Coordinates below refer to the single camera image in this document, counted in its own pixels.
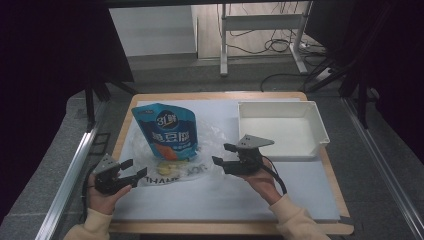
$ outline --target gray floor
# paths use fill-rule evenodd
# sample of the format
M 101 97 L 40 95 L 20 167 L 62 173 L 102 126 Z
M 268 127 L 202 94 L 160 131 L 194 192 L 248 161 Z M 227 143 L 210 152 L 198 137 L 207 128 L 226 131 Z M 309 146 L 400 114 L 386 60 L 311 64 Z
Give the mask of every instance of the gray floor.
M 230 60 L 229 76 L 219 76 L 217 60 L 196 61 L 192 58 L 129 59 L 135 83 L 128 85 L 142 93 L 207 92 L 207 91 L 259 91 L 261 80 L 278 73 L 297 74 L 289 56 L 267 59 Z M 265 91 L 296 91 L 304 77 L 276 76 L 267 80 Z M 332 239 L 414 239 L 398 204 L 380 175 L 366 145 L 355 129 L 350 115 L 337 94 L 340 81 L 316 93 L 307 94 L 317 102 L 331 143 L 327 146 L 340 188 L 355 226 L 352 236 L 331 236 Z M 110 134 L 105 146 L 92 147 L 87 166 L 99 159 L 95 153 L 111 153 L 119 134 L 131 96 L 123 90 L 108 85 L 112 98 L 106 109 L 106 121 L 99 134 Z M 84 94 L 79 93 L 68 101 L 67 115 L 43 162 L 22 192 L 14 207 L 0 227 L 0 239 L 34 239 L 50 208 L 69 163 L 78 148 L 86 127 Z M 397 180 L 411 199 L 417 211 L 424 213 L 424 167 L 405 143 L 391 130 L 375 110 L 367 106 L 370 133 L 376 140 Z M 78 223 L 81 215 L 79 182 L 66 206 L 55 231 L 54 239 L 63 238 L 69 228 Z M 216 236 L 166 236 L 145 235 L 141 239 L 215 239 Z M 246 239 L 232 236 L 228 239 Z M 112 239 L 139 239 L 134 234 L 112 234 Z

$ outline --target white metal stand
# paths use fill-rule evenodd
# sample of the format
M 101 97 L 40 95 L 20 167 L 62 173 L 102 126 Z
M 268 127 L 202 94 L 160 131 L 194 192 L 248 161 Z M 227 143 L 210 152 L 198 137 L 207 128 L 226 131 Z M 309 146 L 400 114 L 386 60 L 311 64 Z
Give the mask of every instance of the white metal stand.
M 248 31 L 248 30 L 273 30 L 273 29 L 297 29 L 296 38 L 290 43 L 290 51 L 296 62 L 300 74 L 307 74 L 305 64 L 299 54 L 299 45 L 305 30 L 306 21 L 311 9 L 312 1 L 302 14 L 284 15 L 255 15 L 255 16 L 227 16 L 226 4 L 222 4 L 221 27 L 221 76 L 228 75 L 228 54 L 227 54 L 227 31 Z

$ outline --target wall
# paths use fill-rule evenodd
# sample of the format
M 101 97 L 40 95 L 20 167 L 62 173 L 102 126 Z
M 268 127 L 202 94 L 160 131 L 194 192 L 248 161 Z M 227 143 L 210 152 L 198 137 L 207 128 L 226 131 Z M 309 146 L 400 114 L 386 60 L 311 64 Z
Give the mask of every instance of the wall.
M 126 56 L 195 53 L 191 6 L 110 9 Z

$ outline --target aluminum rail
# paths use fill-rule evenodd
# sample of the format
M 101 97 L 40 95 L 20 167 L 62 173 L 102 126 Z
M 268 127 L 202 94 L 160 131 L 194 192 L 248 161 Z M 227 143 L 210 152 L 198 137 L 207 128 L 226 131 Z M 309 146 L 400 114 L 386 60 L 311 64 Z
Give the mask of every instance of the aluminum rail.
M 371 133 L 367 129 L 364 129 L 362 124 L 359 122 L 358 118 L 356 117 L 356 109 L 353 103 L 346 98 L 342 98 L 342 103 L 345 106 L 346 110 L 348 111 L 348 114 L 350 115 L 353 125 L 358 131 L 362 141 L 365 143 L 365 146 L 370 152 L 372 159 L 374 161 L 374 164 L 376 165 L 378 171 L 380 172 L 396 204 L 398 205 L 406 222 L 411 228 L 411 231 L 414 234 L 415 239 L 423 240 L 424 239 L 424 224 L 417 209 L 413 205 L 411 199 L 408 197 L 406 192 L 403 190 L 402 186 L 397 181 L 396 176 L 392 172 L 384 155 L 381 153 L 380 149 L 375 143 Z
M 84 161 L 87 158 L 88 152 L 90 150 L 91 144 L 96 136 L 99 125 L 103 119 L 103 114 L 105 112 L 107 102 L 101 102 L 98 107 L 96 118 L 97 122 L 94 125 L 93 129 L 85 133 L 82 137 L 82 140 L 75 152 L 75 155 L 72 159 L 72 162 L 66 172 L 65 177 L 59 187 L 59 190 L 56 193 L 55 198 L 53 199 L 52 205 L 50 206 L 49 211 L 47 212 L 44 222 L 38 231 L 37 240 L 47 240 L 51 239 L 56 230 L 56 227 L 59 223 L 60 217 L 62 215 L 63 209 L 65 208 L 69 196 L 71 195 L 72 189 L 75 186 L 76 180 L 81 172 L 81 169 L 84 165 Z

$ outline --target table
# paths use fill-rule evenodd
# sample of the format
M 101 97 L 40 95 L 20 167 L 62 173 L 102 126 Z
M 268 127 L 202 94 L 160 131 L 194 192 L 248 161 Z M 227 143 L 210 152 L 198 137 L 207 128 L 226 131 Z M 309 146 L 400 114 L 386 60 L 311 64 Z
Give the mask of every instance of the table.
M 298 98 L 306 101 L 306 96 L 300 92 L 215 92 L 215 93 L 171 93 L 171 94 L 142 94 L 135 95 L 128 108 L 123 122 L 118 140 L 116 142 L 112 157 L 119 159 L 125 137 L 132 121 L 131 108 L 137 105 L 138 101 L 164 101 L 164 100 L 218 100 L 218 99 L 258 99 L 258 98 Z M 353 232 L 353 225 L 345 222 L 349 219 L 349 211 L 346 207 L 343 195 L 340 191 L 337 179 L 331 166 L 329 157 L 325 149 L 321 149 L 321 158 L 324 169 L 328 177 L 330 187 L 335 196 L 336 204 L 340 215 L 339 222 L 319 223 L 319 226 L 327 234 L 348 235 Z M 111 232 L 144 233 L 144 234 L 244 234 L 244 235 L 279 235 L 273 221 L 261 222 L 118 222 L 114 221 L 110 225 Z

